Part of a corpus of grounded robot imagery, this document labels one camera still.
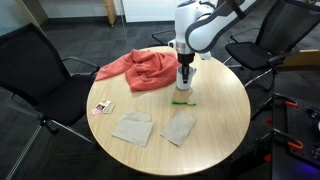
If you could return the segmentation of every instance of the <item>green pen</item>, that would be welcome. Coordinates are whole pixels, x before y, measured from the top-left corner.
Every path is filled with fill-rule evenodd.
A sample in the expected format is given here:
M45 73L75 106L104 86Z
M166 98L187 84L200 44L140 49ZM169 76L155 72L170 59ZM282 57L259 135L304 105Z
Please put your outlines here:
M171 104L185 104L185 105L189 105L189 106L195 106L197 105L194 102L183 102L183 101L171 101Z

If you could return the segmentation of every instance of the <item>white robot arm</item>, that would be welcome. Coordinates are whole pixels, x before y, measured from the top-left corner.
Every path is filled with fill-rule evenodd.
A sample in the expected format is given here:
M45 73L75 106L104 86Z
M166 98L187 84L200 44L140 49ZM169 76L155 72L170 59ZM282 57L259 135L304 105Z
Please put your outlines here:
M169 42L182 64L183 82L188 82L189 64L194 53L211 58L210 50L220 36L243 19L264 0L217 0L215 4L190 0L180 4L175 12L176 38Z

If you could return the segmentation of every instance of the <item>beige napkin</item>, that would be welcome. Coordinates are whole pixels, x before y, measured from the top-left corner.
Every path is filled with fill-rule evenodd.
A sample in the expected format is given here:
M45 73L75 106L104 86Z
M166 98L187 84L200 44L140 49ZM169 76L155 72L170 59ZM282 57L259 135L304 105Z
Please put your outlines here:
M195 118L189 114L178 111L160 134L173 144L181 147L195 122Z
M153 122L150 114L129 110L117 122L112 136L145 147L151 133Z

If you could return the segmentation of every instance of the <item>crumpled red towel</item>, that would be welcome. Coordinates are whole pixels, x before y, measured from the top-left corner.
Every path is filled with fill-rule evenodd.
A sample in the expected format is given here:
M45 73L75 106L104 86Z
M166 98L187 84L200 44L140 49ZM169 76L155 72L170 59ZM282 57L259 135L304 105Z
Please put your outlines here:
M180 64L173 53L133 49L100 68L95 81L125 72L131 91L153 90L173 83L178 66Z

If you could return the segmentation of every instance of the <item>floor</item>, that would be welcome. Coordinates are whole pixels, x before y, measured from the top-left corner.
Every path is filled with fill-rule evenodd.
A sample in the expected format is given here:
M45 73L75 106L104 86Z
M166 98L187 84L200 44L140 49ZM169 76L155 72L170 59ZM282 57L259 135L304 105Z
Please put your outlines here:
M245 29L259 27L262 18L270 8L272 1L266 1L244 20L228 30L219 39L212 49L212 56L223 61L228 57L224 46L230 41L229 35ZM157 43L151 38L152 33L174 29L173 22L148 22L148 23L122 23L118 18L113 28L105 22L48 22L42 26L48 39L57 48L61 57L78 56L97 63L101 66L113 62L121 55L132 49L146 48L150 44ZM298 47L300 49L319 48L320 25L318 25ZM248 33L239 38L252 40L256 33ZM167 42L174 38L173 33L159 36ZM81 66L67 65L71 72L86 70ZM234 70L243 82L255 75L247 70ZM252 111L268 97L264 88L268 86L270 77L265 77L259 82L247 88ZM0 89L0 101L5 100L10 93ZM23 114L19 114L10 108L0 104L0 179L5 179L18 155L30 139L38 122ZM261 137L268 129L264 124L265 118L271 116L270 111L264 112L253 121L243 143L233 154L239 156L255 138ZM86 118L83 117L74 126L76 130L93 138ZM96 149L80 138L60 130L57 135L51 135L45 129L41 130L40 137L18 168L13 179L226 179L227 164L212 167L198 174L168 178L157 177L138 173L129 169L108 156L102 149Z

